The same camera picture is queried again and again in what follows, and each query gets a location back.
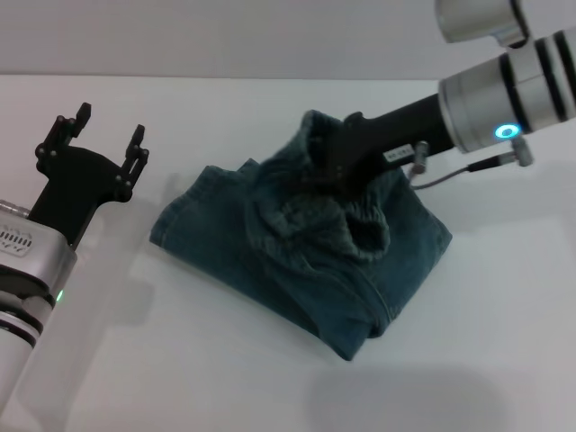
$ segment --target white table surface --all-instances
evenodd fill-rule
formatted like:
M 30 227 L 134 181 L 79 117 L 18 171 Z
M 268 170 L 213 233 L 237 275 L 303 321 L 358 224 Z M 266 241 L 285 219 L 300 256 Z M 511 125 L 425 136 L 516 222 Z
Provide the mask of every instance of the white table surface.
M 576 430 L 576 122 L 536 165 L 464 175 L 421 197 L 454 241 L 351 364 L 148 243 L 206 165 L 271 156 L 310 108 L 375 116 L 432 82 L 0 77 L 0 197 L 32 206 L 34 148 L 84 101 L 76 144 L 117 163 L 138 123 L 149 164 L 95 215 L 14 393 L 7 432 Z M 429 178 L 504 148 L 430 160 Z

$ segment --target denim jacket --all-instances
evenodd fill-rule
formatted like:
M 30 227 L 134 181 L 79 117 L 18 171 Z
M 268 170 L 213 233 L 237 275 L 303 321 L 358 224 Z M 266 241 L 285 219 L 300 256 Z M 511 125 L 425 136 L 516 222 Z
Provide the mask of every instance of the denim jacket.
M 379 337 L 452 236 L 401 170 L 354 202 L 293 188 L 340 122 L 307 112 L 286 147 L 238 171 L 207 166 L 150 241 L 264 304 L 351 360 Z

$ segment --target blue fabric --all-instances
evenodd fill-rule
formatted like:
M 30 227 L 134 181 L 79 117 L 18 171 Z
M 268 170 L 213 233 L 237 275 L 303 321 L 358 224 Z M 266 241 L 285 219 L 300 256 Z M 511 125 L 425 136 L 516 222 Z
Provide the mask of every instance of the blue fabric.
M 308 112 L 262 165 L 207 166 L 164 210 L 150 241 L 351 360 L 398 316 L 452 236 L 401 170 L 355 202 L 293 187 L 314 172 L 322 137 L 340 124 Z

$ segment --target white wall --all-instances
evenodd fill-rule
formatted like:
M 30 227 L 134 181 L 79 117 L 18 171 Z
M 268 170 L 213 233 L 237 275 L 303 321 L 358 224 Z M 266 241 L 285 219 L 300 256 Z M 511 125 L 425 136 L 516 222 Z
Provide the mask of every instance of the white wall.
M 545 35 L 573 0 L 526 0 Z M 446 46 L 433 0 L 3 0 L 0 73 L 440 78 L 498 54 Z

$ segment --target gray cable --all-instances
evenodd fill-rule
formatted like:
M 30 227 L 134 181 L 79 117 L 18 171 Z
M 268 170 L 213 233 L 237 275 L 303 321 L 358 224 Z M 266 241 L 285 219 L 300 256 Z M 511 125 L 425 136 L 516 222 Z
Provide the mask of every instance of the gray cable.
M 460 168 L 459 170 L 454 171 L 453 173 L 445 175 L 444 177 L 440 177 L 433 182 L 421 184 L 418 186 L 412 186 L 412 189 L 414 189 L 415 191 L 420 191 L 422 189 L 428 189 L 429 187 L 440 185 L 441 183 L 445 182 L 446 180 L 450 180 L 452 177 L 456 177 L 456 176 L 460 175 L 461 173 L 465 173 L 467 171 L 468 171 L 468 166 L 465 166 L 464 168 Z

